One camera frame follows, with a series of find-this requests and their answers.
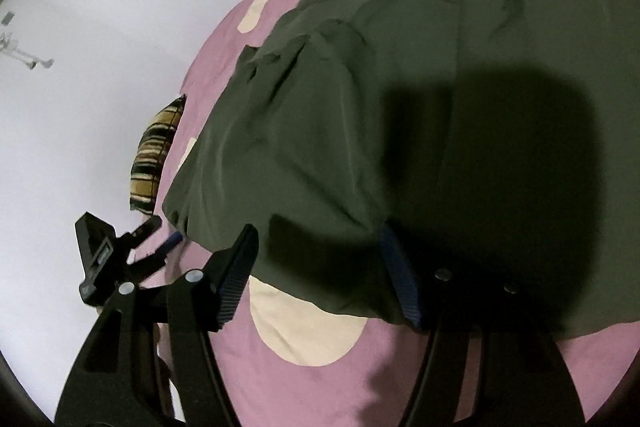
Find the pink polka dot bedsheet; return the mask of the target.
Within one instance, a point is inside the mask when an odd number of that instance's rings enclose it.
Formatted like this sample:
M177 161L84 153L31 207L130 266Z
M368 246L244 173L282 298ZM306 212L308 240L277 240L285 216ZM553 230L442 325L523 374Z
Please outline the pink polka dot bedsheet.
M300 0L243 0L218 24L182 89L179 124L157 206L191 154L241 53L259 48ZM168 265L176 277L211 253L191 241ZM581 336L560 334L587 414L618 371L615 343L634 329L617 323ZM250 277L238 316L210 340L236 413L247 426L388 426L400 418L425 339L409 325L326 312Z

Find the striped brown yellow pillow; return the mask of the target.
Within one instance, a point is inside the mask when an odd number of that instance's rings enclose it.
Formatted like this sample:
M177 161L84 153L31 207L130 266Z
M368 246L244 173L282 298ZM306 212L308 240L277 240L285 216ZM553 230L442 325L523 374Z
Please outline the striped brown yellow pillow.
M186 107L181 95L160 110L142 133L130 169L129 207L152 216L160 191L160 178Z

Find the olive green garment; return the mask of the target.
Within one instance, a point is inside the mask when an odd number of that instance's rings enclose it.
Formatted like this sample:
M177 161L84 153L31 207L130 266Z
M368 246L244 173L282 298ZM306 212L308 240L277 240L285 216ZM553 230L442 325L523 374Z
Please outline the olive green garment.
M586 335L639 317L639 0L300 0L164 199L318 308Z

